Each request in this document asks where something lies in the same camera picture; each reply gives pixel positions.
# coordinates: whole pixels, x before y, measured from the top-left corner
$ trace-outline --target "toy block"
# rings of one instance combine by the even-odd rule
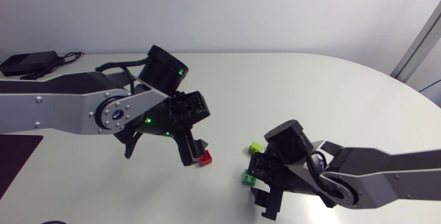
[[[212,155],[210,155],[208,150],[206,150],[205,154],[200,156],[198,159],[199,159],[199,163],[201,164],[201,166],[205,166],[205,165],[208,165],[209,163],[213,162]]]
[[[254,184],[256,184],[256,178],[248,175],[247,169],[245,169],[245,172],[243,172],[242,184],[249,185],[251,187],[253,187]]]
[[[263,146],[261,146],[260,144],[258,144],[257,142],[252,142],[251,145],[249,145],[249,149],[248,152],[250,154],[255,154],[257,152],[262,152],[263,150]]]

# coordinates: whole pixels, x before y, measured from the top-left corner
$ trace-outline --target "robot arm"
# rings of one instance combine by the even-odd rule
[[[377,208],[396,199],[441,201],[441,150],[387,154],[373,148],[311,143],[290,120],[265,135],[268,147],[253,154],[248,173],[270,186],[252,188],[254,203],[276,220],[283,192],[319,196],[327,207]],[[332,156],[329,164],[324,151]]]
[[[199,92],[176,91],[188,72],[178,59],[153,46],[141,61],[108,63],[97,72],[67,74],[47,81],[0,81],[0,134],[54,128],[74,134],[113,134],[130,158],[142,133],[170,136],[184,165],[204,155],[192,125],[209,116]],[[135,77],[128,66],[144,65]],[[104,74],[120,67],[125,72]]]

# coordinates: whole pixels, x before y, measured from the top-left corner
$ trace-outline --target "silver arm segment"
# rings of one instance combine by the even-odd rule
[[[6,80],[1,83],[5,88],[9,85],[20,88],[20,85],[26,84],[31,84],[31,88],[44,88],[57,80]],[[0,92],[0,133],[54,128],[75,134],[114,134],[168,97],[154,88],[135,95],[118,87],[85,94],[69,93],[66,89],[65,93],[60,93],[57,90],[54,89],[55,93]]]

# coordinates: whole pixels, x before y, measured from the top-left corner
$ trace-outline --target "white wall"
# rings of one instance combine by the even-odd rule
[[[439,1],[0,0],[0,61],[156,44],[170,52],[310,52],[389,74]]]

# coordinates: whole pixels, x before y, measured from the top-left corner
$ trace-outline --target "green block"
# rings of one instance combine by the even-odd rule
[[[247,169],[245,169],[245,172],[243,172],[242,184],[249,185],[251,187],[253,187],[254,184],[256,184],[256,178],[248,175]]]
[[[263,150],[263,146],[261,146],[261,145],[259,145],[258,143],[256,143],[256,142],[252,142],[251,143],[251,145],[249,145],[249,149],[248,149],[248,152],[250,153],[250,154],[255,154],[255,153],[257,153],[257,152],[262,152],[262,150]]]

